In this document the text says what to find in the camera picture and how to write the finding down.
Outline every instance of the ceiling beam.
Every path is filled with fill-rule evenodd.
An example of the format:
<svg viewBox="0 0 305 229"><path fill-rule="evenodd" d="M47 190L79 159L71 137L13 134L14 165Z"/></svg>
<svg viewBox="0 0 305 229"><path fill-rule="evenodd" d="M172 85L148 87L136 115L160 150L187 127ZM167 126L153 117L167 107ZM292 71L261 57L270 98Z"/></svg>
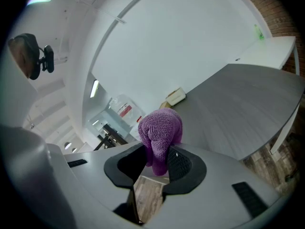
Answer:
<svg viewBox="0 0 305 229"><path fill-rule="evenodd" d="M47 130L45 133L42 134L43 138L47 138L51 136L58 128L60 128L62 125L67 123L70 120L68 116L62 118L60 121L55 123L49 130Z"/></svg>
<svg viewBox="0 0 305 229"><path fill-rule="evenodd" d="M41 86L37 89L38 95L36 101L40 100L41 98L61 89L64 88L65 84L63 79L58 79L54 82L51 82L47 85Z"/></svg>
<svg viewBox="0 0 305 229"><path fill-rule="evenodd" d="M55 104L51 108L48 108L45 112L43 112L41 115L37 116L35 119L31 121L30 124L25 126L25 129L30 130L31 124L34 124L35 126L39 125L41 122L43 122L44 119L48 118L52 114L54 114L56 111L59 111L62 109L64 106L66 106L66 103L64 101Z"/></svg>
<svg viewBox="0 0 305 229"><path fill-rule="evenodd" d="M60 133L57 138L53 140L53 144L57 144L64 136L66 136L71 130L73 130L72 126L69 126L67 129L65 129L62 133Z"/></svg>

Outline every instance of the brick wall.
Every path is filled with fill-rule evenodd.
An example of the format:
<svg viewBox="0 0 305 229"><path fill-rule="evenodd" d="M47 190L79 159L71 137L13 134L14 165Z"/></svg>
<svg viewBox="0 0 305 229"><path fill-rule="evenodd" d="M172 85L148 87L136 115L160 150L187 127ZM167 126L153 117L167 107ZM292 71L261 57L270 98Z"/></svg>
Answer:
<svg viewBox="0 0 305 229"><path fill-rule="evenodd" d="M299 54L300 75L305 77L305 47L301 38L301 33L288 11L280 0L251 0L262 14L264 20L271 31L273 37L295 36L296 46ZM295 59L293 53L289 57L283 70L295 73Z"/></svg>

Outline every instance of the wooden floor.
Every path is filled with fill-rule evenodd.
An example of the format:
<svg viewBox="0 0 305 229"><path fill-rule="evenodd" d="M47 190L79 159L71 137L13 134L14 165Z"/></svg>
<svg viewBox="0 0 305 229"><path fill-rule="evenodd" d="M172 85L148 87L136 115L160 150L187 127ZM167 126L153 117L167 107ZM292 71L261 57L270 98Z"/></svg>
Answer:
<svg viewBox="0 0 305 229"><path fill-rule="evenodd" d="M305 98L301 101L291 132L300 136L305 133ZM305 143L300 138L291 138L289 142L284 141L278 151L271 155L270 146L276 138L241 162L284 195L292 192L299 182L298 172L287 182L285 178L304 162L305 149L302 147ZM139 177L134 184L138 214L142 222L147 222L162 206L162 188L162 184L143 177Z"/></svg>

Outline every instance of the round ceiling light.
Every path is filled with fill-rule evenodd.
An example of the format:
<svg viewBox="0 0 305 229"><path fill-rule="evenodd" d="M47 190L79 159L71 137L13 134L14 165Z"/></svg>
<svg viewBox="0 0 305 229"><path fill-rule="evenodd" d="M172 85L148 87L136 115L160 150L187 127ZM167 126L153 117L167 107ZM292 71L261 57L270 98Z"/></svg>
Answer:
<svg viewBox="0 0 305 229"><path fill-rule="evenodd" d="M72 143L66 142L66 143L65 143L65 149L68 149L68 148L71 146L71 144L72 144Z"/></svg>

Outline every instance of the white table leg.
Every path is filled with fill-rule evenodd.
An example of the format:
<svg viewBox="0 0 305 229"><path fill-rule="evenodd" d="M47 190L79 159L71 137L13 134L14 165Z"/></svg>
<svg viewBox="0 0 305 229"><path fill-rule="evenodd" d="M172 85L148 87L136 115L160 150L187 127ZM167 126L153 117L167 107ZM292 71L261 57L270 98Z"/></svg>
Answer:
<svg viewBox="0 0 305 229"><path fill-rule="evenodd" d="M277 141L275 142L273 147L270 149L271 154L274 154L278 150L280 145L283 143L283 141L285 140L288 132L290 131L290 128L292 127L292 124L295 121L296 113L297 113L297 110L299 109L299 106L300 106L300 104L296 107L294 113L292 114L290 119L287 121L287 123L284 125L283 129L281 130L281 133L278 136Z"/></svg>
<svg viewBox="0 0 305 229"><path fill-rule="evenodd" d="M297 54L296 45L294 48L294 56L295 56L295 74L300 75L300 62L299 62L299 55Z"/></svg>

